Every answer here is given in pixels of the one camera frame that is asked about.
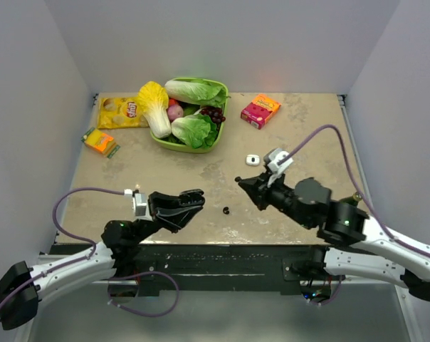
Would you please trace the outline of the white earbud charging case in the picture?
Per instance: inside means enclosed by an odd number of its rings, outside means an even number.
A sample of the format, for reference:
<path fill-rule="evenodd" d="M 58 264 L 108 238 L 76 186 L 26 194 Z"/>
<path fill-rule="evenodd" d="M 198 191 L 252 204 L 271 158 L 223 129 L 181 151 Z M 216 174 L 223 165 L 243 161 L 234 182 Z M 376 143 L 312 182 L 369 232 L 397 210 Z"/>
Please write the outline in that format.
<path fill-rule="evenodd" d="M 258 155 L 247 155 L 246 164 L 248 166 L 258 166 L 261 163 L 261 158 Z"/>

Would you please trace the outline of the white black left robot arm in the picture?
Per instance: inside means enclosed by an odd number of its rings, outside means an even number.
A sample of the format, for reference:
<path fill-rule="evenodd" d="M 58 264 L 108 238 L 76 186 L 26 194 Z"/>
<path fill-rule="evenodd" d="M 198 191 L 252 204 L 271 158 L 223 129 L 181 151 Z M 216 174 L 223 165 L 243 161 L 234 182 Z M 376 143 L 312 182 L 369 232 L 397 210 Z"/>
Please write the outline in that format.
<path fill-rule="evenodd" d="M 177 233 L 204 207 L 200 189 L 177 196 L 139 190 L 115 190 L 114 195 L 132 201 L 133 221 L 111 220 L 103 230 L 101 242 L 84 238 L 89 247 L 81 252 L 35 266 L 21 261 L 9 268 L 0 280 L 0 324 L 12 330 L 38 313 L 39 304 L 99 280 L 134 279 L 135 256 L 140 242 L 160 229 Z"/>

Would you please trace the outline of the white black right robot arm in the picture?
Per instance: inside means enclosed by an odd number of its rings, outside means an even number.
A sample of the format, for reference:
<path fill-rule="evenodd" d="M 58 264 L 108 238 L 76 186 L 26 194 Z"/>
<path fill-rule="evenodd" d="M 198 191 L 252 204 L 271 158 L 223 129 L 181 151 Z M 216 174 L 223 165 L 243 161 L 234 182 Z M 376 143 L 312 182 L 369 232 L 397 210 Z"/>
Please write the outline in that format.
<path fill-rule="evenodd" d="M 333 200 L 330 189 L 310 177 L 290 188 L 270 174 L 242 179 L 237 185 L 259 210 L 272 206 L 305 229 L 317 229 L 326 246 L 312 246 L 305 261 L 290 268 L 306 279 L 360 276 L 406 289 L 430 302 L 430 245 L 397 232 L 388 237 L 379 222 L 365 211 Z"/>

